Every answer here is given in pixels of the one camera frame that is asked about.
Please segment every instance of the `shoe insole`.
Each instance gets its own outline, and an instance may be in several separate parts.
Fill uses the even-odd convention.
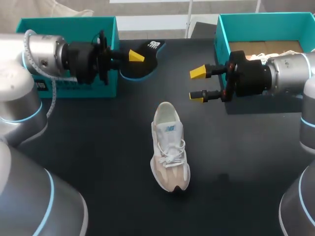
[[[120,74],[123,78],[131,81],[141,81],[157,68],[158,52],[164,47],[164,40],[148,40],[140,45],[136,53],[144,56],[144,61],[124,61],[120,67]]]

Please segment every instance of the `white shoelace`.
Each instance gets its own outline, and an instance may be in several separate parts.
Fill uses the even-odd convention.
[[[165,151],[163,151],[160,144],[157,143],[158,149],[165,156],[159,160],[159,163],[163,163],[163,166],[166,168],[167,167],[173,167],[173,166],[179,166],[179,165],[184,164],[184,162],[185,162],[184,150],[185,150],[186,143],[183,139],[182,139],[182,142],[183,142],[182,146],[170,144]],[[169,154],[168,151],[171,148],[177,149],[178,153],[177,154]]]
[[[259,59],[259,60],[261,60],[262,64],[265,65],[269,58],[285,56],[285,55],[292,55],[292,54],[300,54],[300,53],[297,53],[295,51],[287,51],[287,52],[284,52],[282,54],[272,53],[272,54],[267,54],[267,55],[265,55],[264,53],[261,53],[259,55],[252,55],[250,60],[258,60]]]

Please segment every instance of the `sneaker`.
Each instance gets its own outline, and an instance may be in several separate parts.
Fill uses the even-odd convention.
[[[154,155],[151,170],[158,184],[166,191],[186,190],[190,181],[183,124],[174,106],[161,103],[151,123]]]

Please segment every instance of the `black table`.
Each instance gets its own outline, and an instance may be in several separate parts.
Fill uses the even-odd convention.
[[[81,192],[88,236],[282,235],[280,199],[313,159],[299,146],[300,114],[278,113],[300,102],[190,101],[190,91],[219,89],[217,77],[189,79],[191,69],[215,63],[213,40],[166,43],[152,77],[120,78],[115,99],[59,99],[48,130],[19,150]],[[162,101],[184,124],[191,169],[184,195],[163,191],[150,169],[151,122]]]

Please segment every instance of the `white shoe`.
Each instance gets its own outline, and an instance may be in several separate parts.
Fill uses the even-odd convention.
[[[161,103],[151,124],[154,155],[151,170],[158,184],[166,191],[186,190],[190,181],[183,124],[174,106]]]

